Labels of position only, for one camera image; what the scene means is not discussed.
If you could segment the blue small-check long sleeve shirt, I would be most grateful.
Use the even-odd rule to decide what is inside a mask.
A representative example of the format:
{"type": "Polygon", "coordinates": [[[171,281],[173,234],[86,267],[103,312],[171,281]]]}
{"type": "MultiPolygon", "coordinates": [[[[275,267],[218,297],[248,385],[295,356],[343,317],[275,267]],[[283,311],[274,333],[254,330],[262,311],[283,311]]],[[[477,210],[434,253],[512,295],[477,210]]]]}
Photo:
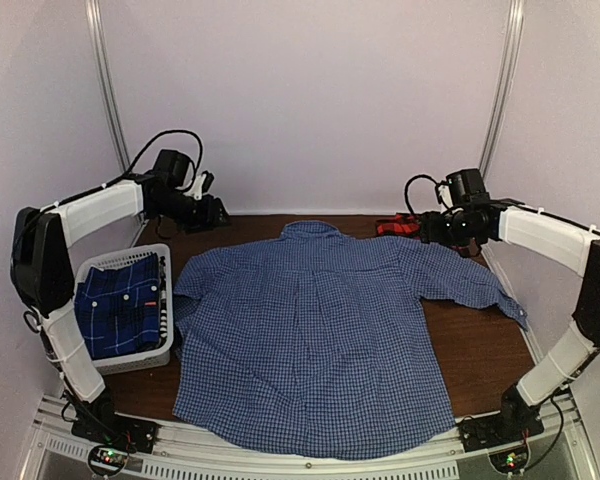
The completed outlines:
{"type": "Polygon", "coordinates": [[[526,321],[488,269],[403,237],[300,221],[194,256],[173,290],[173,412],[266,453],[366,460],[415,448],[454,425],[427,300],[526,321]]]}

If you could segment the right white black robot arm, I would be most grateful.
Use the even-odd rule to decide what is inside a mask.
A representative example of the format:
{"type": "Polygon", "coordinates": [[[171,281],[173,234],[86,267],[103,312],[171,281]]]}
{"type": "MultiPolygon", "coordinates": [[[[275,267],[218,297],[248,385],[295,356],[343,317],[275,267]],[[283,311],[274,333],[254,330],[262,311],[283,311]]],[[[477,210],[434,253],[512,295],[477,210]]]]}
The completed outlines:
{"type": "Polygon", "coordinates": [[[499,440],[515,440],[531,424],[530,411],[577,379],[600,354],[600,231],[521,203],[491,200],[419,215],[424,243],[464,247],[500,241],[532,251],[582,279],[568,329],[540,363],[503,395],[493,419],[499,440]]]}

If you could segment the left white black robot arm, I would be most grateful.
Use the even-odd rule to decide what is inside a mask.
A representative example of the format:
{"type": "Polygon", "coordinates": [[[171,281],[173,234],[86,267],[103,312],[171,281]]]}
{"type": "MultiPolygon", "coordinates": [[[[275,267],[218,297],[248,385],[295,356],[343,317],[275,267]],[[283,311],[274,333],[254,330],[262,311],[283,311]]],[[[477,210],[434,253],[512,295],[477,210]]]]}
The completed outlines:
{"type": "Polygon", "coordinates": [[[95,363],[147,353],[168,339],[167,272],[147,258],[113,270],[74,277],[70,248],[119,220],[166,217],[187,232],[227,223],[222,201],[207,193],[209,173],[181,189],[172,174],[131,175],[57,202],[18,212],[10,276],[26,307],[25,321],[39,334],[49,361],[69,394],[93,404],[106,391],[95,363]]]}

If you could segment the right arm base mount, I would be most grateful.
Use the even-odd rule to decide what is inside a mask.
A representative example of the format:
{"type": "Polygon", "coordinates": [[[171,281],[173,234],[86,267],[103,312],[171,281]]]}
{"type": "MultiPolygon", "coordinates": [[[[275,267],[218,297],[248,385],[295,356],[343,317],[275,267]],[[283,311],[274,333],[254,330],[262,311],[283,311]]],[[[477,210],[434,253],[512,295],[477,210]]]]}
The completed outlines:
{"type": "Polygon", "coordinates": [[[540,405],[527,404],[516,386],[509,387],[502,394],[498,412],[482,417],[467,416],[456,426],[466,452],[522,442],[525,434],[544,432],[540,405]]]}

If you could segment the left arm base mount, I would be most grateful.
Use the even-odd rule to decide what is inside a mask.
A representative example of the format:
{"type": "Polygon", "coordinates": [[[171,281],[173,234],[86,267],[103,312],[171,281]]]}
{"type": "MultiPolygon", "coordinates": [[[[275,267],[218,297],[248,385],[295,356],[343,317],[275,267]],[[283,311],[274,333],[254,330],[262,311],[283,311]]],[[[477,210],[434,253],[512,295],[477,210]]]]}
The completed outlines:
{"type": "Polygon", "coordinates": [[[64,390],[63,397],[67,404],[61,416],[71,424],[73,436],[131,454],[153,452],[158,425],[153,421],[117,414],[109,388],[105,388],[93,402],[80,400],[68,388],[64,390]]]}

